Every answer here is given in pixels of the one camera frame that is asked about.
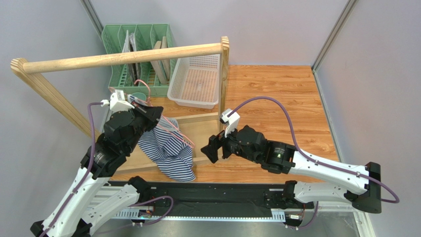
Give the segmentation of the pink wire hanger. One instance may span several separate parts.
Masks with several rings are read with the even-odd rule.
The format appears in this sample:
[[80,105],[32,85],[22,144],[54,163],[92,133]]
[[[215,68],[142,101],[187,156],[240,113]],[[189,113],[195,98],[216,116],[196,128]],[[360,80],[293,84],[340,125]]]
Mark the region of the pink wire hanger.
[[182,134],[182,132],[180,131],[180,129],[175,126],[167,117],[162,117],[162,114],[158,115],[158,112],[162,112],[163,108],[162,107],[153,107],[151,104],[151,89],[148,86],[147,83],[145,83],[144,81],[137,79],[133,84],[144,84],[146,86],[146,88],[148,89],[148,96],[146,98],[146,101],[143,101],[141,99],[136,98],[135,101],[136,102],[144,102],[148,107],[151,107],[152,109],[150,109],[151,112],[151,118],[153,118],[156,121],[156,125],[160,128],[162,128],[164,131],[167,132],[171,132],[171,131],[177,131],[181,134],[182,138],[178,138],[175,135],[173,135],[173,137],[175,137],[176,139],[182,141],[184,144],[186,144],[187,146],[189,146],[190,148],[195,148],[195,144],[184,134]]

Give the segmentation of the blue white striped tank top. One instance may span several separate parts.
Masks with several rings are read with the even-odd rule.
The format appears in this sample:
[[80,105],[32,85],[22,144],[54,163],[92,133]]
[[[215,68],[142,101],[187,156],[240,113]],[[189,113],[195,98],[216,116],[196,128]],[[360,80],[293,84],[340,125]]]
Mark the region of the blue white striped tank top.
[[185,140],[176,119],[160,117],[159,123],[141,135],[137,142],[141,151],[168,178],[178,182],[196,179],[193,171],[193,149]]

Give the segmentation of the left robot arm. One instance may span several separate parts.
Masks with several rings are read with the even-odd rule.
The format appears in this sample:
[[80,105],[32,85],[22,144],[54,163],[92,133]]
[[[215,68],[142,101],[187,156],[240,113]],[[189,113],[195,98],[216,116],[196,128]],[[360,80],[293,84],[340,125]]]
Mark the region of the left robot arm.
[[151,199],[151,187],[135,176],[116,193],[89,208],[93,198],[134,151],[145,132],[155,128],[163,107],[132,102],[129,109],[111,115],[104,132],[92,143],[77,175],[56,209],[30,228],[36,237],[90,237],[121,210]]

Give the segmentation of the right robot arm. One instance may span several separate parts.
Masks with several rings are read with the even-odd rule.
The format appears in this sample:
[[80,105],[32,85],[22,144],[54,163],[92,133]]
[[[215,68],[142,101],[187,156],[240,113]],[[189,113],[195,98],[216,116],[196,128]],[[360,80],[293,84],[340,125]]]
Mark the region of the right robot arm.
[[333,201],[351,204],[368,213],[381,213],[381,166],[375,162],[350,165],[315,156],[293,145],[268,140],[249,126],[227,134],[225,131],[209,138],[201,152],[212,162],[231,155],[260,164],[275,174],[304,175],[321,180],[316,185],[301,181],[286,182],[284,198],[297,202]]

